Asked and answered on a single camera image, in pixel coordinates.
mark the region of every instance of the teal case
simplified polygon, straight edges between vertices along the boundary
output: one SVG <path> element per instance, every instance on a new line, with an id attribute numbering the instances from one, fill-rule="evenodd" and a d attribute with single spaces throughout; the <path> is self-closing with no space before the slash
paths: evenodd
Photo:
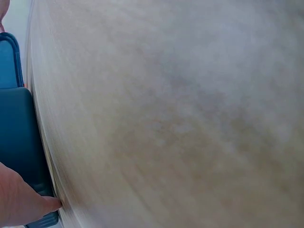
<path id="1" fill-rule="evenodd" d="M 18 43 L 9 33 L 0 33 L 0 162 L 40 195 L 54 196 L 33 98 L 23 87 Z M 57 223 L 58 212 L 52 212 L 26 227 Z"/>

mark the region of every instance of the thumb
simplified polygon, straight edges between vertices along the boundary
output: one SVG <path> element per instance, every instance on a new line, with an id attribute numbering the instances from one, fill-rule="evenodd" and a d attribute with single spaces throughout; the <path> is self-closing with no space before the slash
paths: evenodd
<path id="1" fill-rule="evenodd" d="M 44 211 L 46 214 L 54 212 L 62 207 L 62 204 L 59 199 L 51 196 L 42 196 L 44 200 Z"/>

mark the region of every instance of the beige fabric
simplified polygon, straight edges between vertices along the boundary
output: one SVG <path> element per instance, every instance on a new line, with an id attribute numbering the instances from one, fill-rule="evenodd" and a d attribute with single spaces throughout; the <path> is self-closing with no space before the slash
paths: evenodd
<path id="1" fill-rule="evenodd" d="M 37 0 L 65 228 L 302 228 L 304 4 Z"/>

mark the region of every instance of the hand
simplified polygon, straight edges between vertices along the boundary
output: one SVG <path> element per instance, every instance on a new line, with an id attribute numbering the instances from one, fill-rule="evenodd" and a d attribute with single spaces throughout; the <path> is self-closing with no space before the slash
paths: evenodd
<path id="1" fill-rule="evenodd" d="M 60 200 L 40 196 L 18 173 L 0 163 L 0 227 L 25 225 L 60 207 Z"/>

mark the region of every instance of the white wall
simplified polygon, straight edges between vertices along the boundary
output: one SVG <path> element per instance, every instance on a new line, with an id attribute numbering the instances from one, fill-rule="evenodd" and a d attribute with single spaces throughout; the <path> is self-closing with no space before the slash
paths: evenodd
<path id="1" fill-rule="evenodd" d="M 2 22 L 5 31 L 13 34 L 19 43 L 23 75 L 25 72 L 25 44 L 31 3 L 32 0 L 10 0 L 9 10 Z"/>

